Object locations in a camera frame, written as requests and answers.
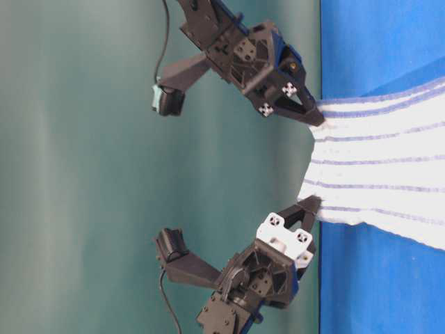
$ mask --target black plastic mount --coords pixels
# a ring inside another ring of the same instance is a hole
[[[278,214],[286,228],[301,221],[302,229],[310,232],[320,204],[320,198],[311,196]],[[236,253],[222,271],[190,252],[181,230],[165,228],[155,242],[161,266],[172,282],[215,290],[197,316],[204,334],[247,333],[253,323],[261,323],[262,305],[285,308],[292,302],[305,272],[296,271],[291,258],[259,239]]]
[[[202,53],[164,68],[158,83],[161,102],[155,108],[160,115],[178,116],[185,92],[211,68],[264,117],[274,113],[309,125],[324,122],[305,85],[300,55],[273,22],[247,29],[243,15],[234,15],[221,0],[178,2],[186,17],[181,30]]]

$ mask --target cloth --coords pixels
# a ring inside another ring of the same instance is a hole
[[[445,249],[445,78],[403,93],[326,100],[301,198],[320,219],[366,222]]]

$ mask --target black cable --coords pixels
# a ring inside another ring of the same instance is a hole
[[[168,12],[167,2],[165,2],[165,0],[162,0],[162,3],[164,5],[164,9],[165,9],[165,40],[164,40],[164,46],[162,48],[162,53],[159,56],[158,62],[156,63],[156,68],[154,70],[154,83],[155,84],[158,83],[159,66],[161,66],[162,59],[164,58],[165,51],[167,49],[167,44],[168,44],[168,36],[170,34],[170,13]]]
[[[164,287],[162,285],[162,280],[164,279],[164,275],[165,275],[165,269],[162,269],[161,275],[159,276],[159,289],[161,290],[162,297],[164,298],[165,304],[167,305],[168,312],[170,312],[170,314],[172,315],[173,320],[175,321],[175,326],[176,326],[176,329],[178,331],[178,334],[182,334],[181,326],[179,325],[178,318],[176,318],[176,314],[173,311],[172,306],[170,305],[170,303],[168,301],[168,298],[167,298],[167,296],[165,295],[165,292],[164,292]]]

